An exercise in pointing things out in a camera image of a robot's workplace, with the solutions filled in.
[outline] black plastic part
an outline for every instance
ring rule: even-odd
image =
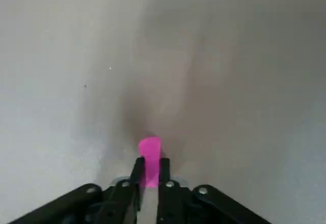
[[[119,181],[110,187],[95,224],[134,224],[140,210],[142,190],[140,187],[145,172],[144,158],[138,158],[128,180]]]
[[[200,203],[207,215],[200,223],[270,224],[256,213],[210,185],[200,185],[193,190],[193,201]]]
[[[162,158],[159,162],[159,182],[170,180],[170,159]]]
[[[66,217],[74,219],[75,222],[82,222],[86,208],[92,203],[99,202],[101,193],[101,187],[95,184],[85,184],[10,224],[62,223]]]
[[[191,191],[170,178],[170,160],[160,160],[157,224],[186,224],[186,200]]]

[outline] screw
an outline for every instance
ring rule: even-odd
[[[166,187],[173,187],[174,186],[174,182],[172,181],[168,181],[166,184],[165,184]]]
[[[95,187],[90,187],[86,190],[86,193],[93,193],[96,191],[96,188]]]
[[[123,187],[129,187],[129,185],[130,185],[129,182],[124,182],[124,183],[122,183],[122,186],[123,186]]]
[[[200,194],[207,194],[208,191],[207,191],[207,189],[205,187],[201,187],[201,188],[199,188],[198,192]]]

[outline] metal screw head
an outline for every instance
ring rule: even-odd
[[[172,181],[168,181],[166,184],[165,184],[166,187],[173,187],[174,186],[174,182]]]
[[[207,194],[207,188],[205,188],[205,187],[201,187],[201,188],[199,188],[199,190],[198,190],[198,192],[200,193],[200,194]]]
[[[129,187],[129,185],[130,185],[129,182],[124,182],[124,183],[122,183],[122,186],[123,186],[123,187]]]
[[[96,188],[95,187],[90,187],[86,190],[86,193],[93,193],[96,191]]]

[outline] white surface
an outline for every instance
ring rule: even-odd
[[[0,222],[127,175],[147,132],[192,186],[326,222],[324,3],[0,0]]]

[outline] pink block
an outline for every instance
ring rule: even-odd
[[[146,187],[158,187],[161,139],[158,136],[147,137],[140,141],[138,150],[145,158]]]

